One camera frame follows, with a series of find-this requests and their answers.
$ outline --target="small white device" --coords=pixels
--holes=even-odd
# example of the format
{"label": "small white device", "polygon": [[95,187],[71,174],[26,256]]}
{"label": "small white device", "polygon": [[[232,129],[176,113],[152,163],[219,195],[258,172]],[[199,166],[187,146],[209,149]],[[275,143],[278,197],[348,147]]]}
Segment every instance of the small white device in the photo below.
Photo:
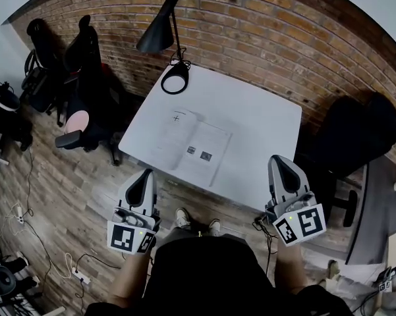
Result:
{"label": "small white device", "polygon": [[155,209],[151,169],[132,175],[119,189],[119,206],[107,222],[107,247],[127,254],[146,253],[161,222]]}
{"label": "small white device", "polygon": [[268,176],[272,199],[266,205],[266,215],[287,247],[326,231],[322,205],[316,203],[300,167],[273,155],[268,163]]}

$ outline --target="chair backrest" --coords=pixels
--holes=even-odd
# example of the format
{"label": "chair backrest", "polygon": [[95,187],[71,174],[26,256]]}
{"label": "chair backrest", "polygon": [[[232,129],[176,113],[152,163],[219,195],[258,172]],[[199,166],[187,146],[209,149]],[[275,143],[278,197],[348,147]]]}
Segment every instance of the chair backrest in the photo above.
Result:
{"label": "chair backrest", "polygon": [[0,266],[0,296],[10,294],[16,288],[16,278],[8,268]]}
{"label": "chair backrest", "polygon": [[76,97],[87,109],[90,122],[101,127],[113,128],[122,119],[118,103],[111,97],[109,81],[101,65],[98,35],[90,26],[90,16],[83,16],[79,21],[79,34],[67,47],[63,64],[69,72],[79,72]]}
{"label": "chair backrest", "polygon": [[45,21],[40,18],[31,21],[26,33],[31,37],[36,57],[41,65],[49,70],[60,70],[61,63],[57,58],[57,45]]}
{"label": "chair backrest", "polygon": [[384,95],[374,93],[365,105],[346,96],[328,110],[308,158],[344,177],[384,155],[395,143],[396,109]]}

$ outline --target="person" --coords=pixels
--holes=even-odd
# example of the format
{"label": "person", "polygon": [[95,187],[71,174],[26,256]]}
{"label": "person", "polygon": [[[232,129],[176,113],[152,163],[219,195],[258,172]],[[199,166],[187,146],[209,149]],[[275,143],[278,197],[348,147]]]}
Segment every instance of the person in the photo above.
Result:
{"label": "person", "polygon": [[342,299],[321,286],[308,286],[299,245],[287,248],[278,241],[274,288],[243,239],[228,234],[218,237],[219,220],[201,238],[196,237],[186,210],[177,210],[176,225],[156,251],[148,284],[150,251],[127,255],[107,302],[90,304],[85,315],[153,311],[352,315]]}

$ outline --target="lamp arm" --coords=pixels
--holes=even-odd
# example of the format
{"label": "lamp arm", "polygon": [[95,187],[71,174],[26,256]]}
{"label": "lamp arm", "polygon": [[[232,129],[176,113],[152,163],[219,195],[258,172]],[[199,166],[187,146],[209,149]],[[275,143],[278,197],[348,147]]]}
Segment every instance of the lamp arm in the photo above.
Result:
{"label": "lamp arm", "polygon": [[174,9],[173,12],[171,12],[171,18],[173,19],[173,26],[174,26],[174,33],[176,35],[176,42],[177,42],[177,58],[179,59],[179,61],[183,61],[182,58],[182,51],[180,48],[180,41],[179,41],[179,33],[177,31],[177,23],[176,23],[176,17],[174,15]]}

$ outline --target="open book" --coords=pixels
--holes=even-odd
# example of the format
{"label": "open book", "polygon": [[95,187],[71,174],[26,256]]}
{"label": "open book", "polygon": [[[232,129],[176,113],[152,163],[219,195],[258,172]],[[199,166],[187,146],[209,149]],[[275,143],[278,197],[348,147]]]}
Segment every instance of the open book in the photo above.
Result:
{"label": "open book", "polygon": [[167,114],[153,160],[163,171],[176,170],[182,179],[211,186],[231,137],[230,132],[198,120],[185,109]]}

